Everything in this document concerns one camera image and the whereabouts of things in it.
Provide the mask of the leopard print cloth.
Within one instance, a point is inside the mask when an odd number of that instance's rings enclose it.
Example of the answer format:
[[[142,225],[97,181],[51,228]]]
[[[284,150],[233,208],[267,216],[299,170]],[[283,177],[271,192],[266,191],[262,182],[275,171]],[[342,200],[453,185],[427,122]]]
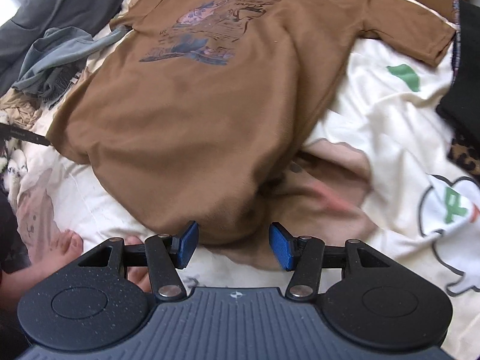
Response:
[[[456,135],[454,135],[448,152],[448,158],[456,164],[456,166],[468,172],[476,181],[479,181],[479,154],[461,134],[456,133]]]

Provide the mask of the black folded garment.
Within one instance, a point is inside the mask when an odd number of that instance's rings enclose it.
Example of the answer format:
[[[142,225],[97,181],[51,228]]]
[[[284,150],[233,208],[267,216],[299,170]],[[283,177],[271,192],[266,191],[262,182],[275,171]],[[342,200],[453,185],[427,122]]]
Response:
[[[451,87],[437,106],[438,114],[479,147],[479,7],[453,0],[457,30],[451,60]]]

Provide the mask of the brown printed t-shirt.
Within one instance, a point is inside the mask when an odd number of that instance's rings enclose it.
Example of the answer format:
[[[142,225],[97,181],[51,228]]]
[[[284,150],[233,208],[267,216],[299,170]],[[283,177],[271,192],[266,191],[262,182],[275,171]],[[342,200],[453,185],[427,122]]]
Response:
[[[156,233],[241,240],[331,102],[358,38],[437,66],[454,30],[407,0],[139,0],[58,109],[58,152]]]

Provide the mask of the dark grey pillow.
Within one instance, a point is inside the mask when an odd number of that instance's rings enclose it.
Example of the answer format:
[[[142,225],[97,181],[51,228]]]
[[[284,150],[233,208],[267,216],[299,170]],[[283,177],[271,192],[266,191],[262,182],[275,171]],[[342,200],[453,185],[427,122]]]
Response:
[[[26,0],[1,25],[1,94],[19,78],[32,43],[47,29],[77,27],[97,34],[119,11],[123,0]]]

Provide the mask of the beige cloth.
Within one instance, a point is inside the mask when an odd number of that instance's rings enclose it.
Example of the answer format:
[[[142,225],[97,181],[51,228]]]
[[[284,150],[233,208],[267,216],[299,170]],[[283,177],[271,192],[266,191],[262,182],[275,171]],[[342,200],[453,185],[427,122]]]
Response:
[[[40,102],[35,98],[10,88],[1,96],[1,122],[30,130],[40,118]]]

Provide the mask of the blue denim garment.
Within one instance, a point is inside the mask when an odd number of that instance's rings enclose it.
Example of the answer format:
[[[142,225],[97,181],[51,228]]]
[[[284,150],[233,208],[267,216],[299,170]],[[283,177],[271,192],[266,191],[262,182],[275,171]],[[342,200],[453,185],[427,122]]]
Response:
[[[77,27],[49,28],[30,46],[12,88],[44,102],[53,101],[64,94],[90,55],[118,42],[128,31],[121,25],[95,40]]]

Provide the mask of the white fluffy spotted fabric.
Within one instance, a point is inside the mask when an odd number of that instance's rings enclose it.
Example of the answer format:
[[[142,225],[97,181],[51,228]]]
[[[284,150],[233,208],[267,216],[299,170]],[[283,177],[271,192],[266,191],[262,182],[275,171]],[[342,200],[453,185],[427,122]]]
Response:
[[[15,138],[1,139],[1,191],[6,195],[13,194],[27,170],[20,141]]]

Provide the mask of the cream bear print bedsheet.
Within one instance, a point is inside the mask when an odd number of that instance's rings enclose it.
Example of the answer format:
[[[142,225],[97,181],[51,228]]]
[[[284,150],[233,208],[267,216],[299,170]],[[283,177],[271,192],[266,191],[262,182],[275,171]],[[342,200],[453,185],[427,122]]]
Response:
[[[332,160],[342,180],[361,177],[366,242],[443,289],[453,319],[443,349],[479,357],[479,184],[447,156],[453,133],[435,111],[452,78],[445,59],[430,69],[379,41],[359,40],[333,104],[306,147]],[[19,234],[31,261],[51,238],[72,229],[92,249],[107,236],[147,230],[87,166],[27,143],[19,183]]]

